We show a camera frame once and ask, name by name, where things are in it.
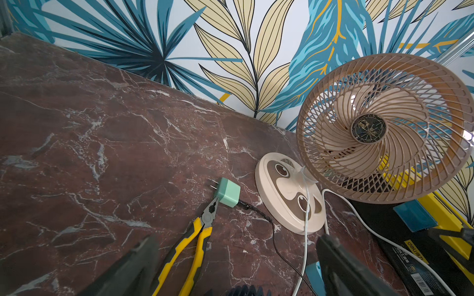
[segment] blue plastic piece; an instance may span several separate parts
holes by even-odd
[[[326,290],[324,289],[324,282],[321,276],[321,266],[319,261],[306,266],[306,275],[310,280],[311,287],[318,294],[318,296],[326,296]]]
[[[417,232],[438,225],[436,220],[416,199],[395,206],[393,207],[393,210],[398,214],[411,232]]]

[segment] tropical leaf wallpaper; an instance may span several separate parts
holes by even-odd
[[[7,0],[14,28],[294,130],[311,88],[361,56],[439,57],[474,0]],[[474,48],[449,68],[474,93]],[[474,225],[473,158],[439,193]]]

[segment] marble countertop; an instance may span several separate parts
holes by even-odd
[[[160,260],[210,202],[209,179],[241,186],[269,214],[254,170],[268,152],[301,163],[295,134],[26,35],[0,41],[0,294],[74,295],[140,239]],[[331,234],[402,295],[403,283],[350,209],[327,198]],[[210,288],[259,285],[290,295],[296,273],[253,212],[219,206],[201,277]],[[310,235],[309,262],[317,260]],[[277,227],[280,252],[301,268],[303,237]],[[195,247],[159,295],[177,295]],[[311,295],[302,283],[299,295]]]

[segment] fan blade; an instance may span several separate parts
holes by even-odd
[[[417,131],[409,127],[393,123],[389,123],[387,127],[385,145],[389,155],[388,169],[393,170],[413,159],[413,156],[422,150],[425,142]]]
[[[376,113],[386,118],[426,120],[425,105],[415,94],[392,88],[380,93],[367,109],[368,113]]]
[[[382,154],[382,143],[362,145],[350,151],[340,152],[338,155],[332,153],[331,156],[336,161],[331,161],[330,165],[349,178],[367,178],[379,168]]]
[[[372,85],[365,85],[345,90],[344,94],[334,101],[333,109],[337,115],[337,121],[342,126],[350,129],[356,115],[356,105],[363,102]]]
[[[322,115],[318,118],[320,125],[320,142],[325,150],[342,151],[349,147],[359,145],[350,132],[342,127],[337,121],[331,123],[329,119]]]

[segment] deli logo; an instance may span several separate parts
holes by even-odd
[[[415,244],[411,240],[405,241],[405,244],[407,245],[408,249],[420,260],[425,262],[426,264],[429,264],[428,261],[425,259],[425,257],[421,254],[421,252],[418,250],[418,248],[415,246]]]

